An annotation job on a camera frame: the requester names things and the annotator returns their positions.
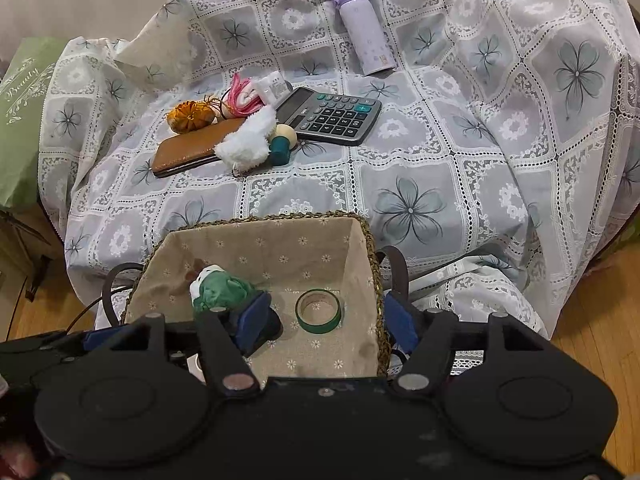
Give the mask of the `green frog plush toy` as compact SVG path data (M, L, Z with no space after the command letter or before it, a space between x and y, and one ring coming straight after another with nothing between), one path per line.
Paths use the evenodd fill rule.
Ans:
M253 296L256 288L221 266L206 266L189 285L195 313L234 309Z

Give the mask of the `green tape roll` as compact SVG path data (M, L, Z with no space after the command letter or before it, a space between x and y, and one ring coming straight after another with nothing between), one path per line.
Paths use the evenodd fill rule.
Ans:
M299 326L307 333L323 335L335 330L342 320L340 300L329 290L308 289L295 304Z

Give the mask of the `white fluffy plush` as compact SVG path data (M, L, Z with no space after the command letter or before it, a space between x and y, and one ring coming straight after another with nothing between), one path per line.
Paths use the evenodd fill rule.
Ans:
M234 174L245 174L269 157L269 138L277 127L276 110L263 106L248 116L239 129L224 137L214 149L215 155L224 162Z

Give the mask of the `teal and cream mushroom stamp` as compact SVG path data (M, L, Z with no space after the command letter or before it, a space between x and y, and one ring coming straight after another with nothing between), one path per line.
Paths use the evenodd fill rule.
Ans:
M284 166L291 158L291 151L296 147L297 133L289 125L279 124L273 130L269 140L269 160L272 166Z

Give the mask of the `orange pumpkin pouch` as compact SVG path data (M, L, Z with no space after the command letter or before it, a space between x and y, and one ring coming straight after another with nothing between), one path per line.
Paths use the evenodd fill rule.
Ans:
M216 115L203 101L184 101L167 114L166 120L174 133L183 134L209 126L216 120Z

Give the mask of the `pink and white cloth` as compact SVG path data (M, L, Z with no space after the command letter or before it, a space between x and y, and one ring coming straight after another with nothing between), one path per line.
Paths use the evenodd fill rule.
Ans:
M242 78L239 73L231 79L226 102L234 117L250 116L264 106L250 78Z

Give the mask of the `small white tube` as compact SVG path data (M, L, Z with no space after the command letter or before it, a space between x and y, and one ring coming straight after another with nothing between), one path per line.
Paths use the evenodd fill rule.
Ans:
M265 105L273 107L285 100L293 91L292 84L278 70L266 76L254 78L252 84L259 99Z

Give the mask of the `black mushroom-shaped stamp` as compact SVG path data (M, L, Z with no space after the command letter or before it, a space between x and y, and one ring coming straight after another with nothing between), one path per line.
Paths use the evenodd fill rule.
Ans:
M277 313L268 306L251 306L238 318L235 344L243 356L250 356L266 341L278 339L282 323Z

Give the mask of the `beige tape roll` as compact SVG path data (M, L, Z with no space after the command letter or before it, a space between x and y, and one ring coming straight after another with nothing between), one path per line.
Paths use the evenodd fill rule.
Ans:
M206 383L204 373L200 363L200 357L198 356L197 353L195 353L193 356L189 356L186 359L186 365L188 366L188 371L191 375L198 378L198 380L202 384Z

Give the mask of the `woven basket with fabric liner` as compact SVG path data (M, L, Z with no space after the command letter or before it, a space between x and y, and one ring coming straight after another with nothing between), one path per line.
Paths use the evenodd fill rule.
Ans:
M341 211L281 214L172 231L143 263L117 321L150 312L169 322L192 320L189 285L211 264L271 296L283 332L246 359L261 382L386 376L382 276L363 218ZM298 297L313 288L334 292L341 303L341 323L327 334L305 332L295 316Z

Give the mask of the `brown leather wallet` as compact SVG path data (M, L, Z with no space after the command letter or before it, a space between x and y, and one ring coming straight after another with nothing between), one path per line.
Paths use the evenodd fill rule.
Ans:
M178 172L193 169L218 159L216 146L228 134L238 130L244 118L225 119L219 124L176 134L163 140L152 160L152 173L157 178L166 178Z

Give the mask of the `floral lace cloth cover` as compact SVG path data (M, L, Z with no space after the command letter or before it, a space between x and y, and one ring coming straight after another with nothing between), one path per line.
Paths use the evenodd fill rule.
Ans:
M639 205L639 32L626 0L370 0L394 68L365 75L331 0L168 0L131 41L70 41L38 191L80 299L169 232L353 211L405 255L421 307L544 336ZM178 103L234 77L378 101L360 145L300 140L280 168L158 178Z

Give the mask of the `grey desk calculator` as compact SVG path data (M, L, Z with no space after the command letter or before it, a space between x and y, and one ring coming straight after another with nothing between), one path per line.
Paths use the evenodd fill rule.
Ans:
M278 122L304 140L346 146L360 145L381 113L379 100L322 93L300 87L276 105Z

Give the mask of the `green cushion with lettering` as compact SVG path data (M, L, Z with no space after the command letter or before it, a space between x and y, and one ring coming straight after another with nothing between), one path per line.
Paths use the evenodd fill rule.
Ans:
M37 200L37 164L43 100L66 42L22 40L1 81L1 207L23 209Z

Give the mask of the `purple water bottle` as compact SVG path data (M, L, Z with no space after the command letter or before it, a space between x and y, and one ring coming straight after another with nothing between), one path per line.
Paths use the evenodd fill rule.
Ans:
M396 67L378 16L370 0L332 0L360 62L370 76Z

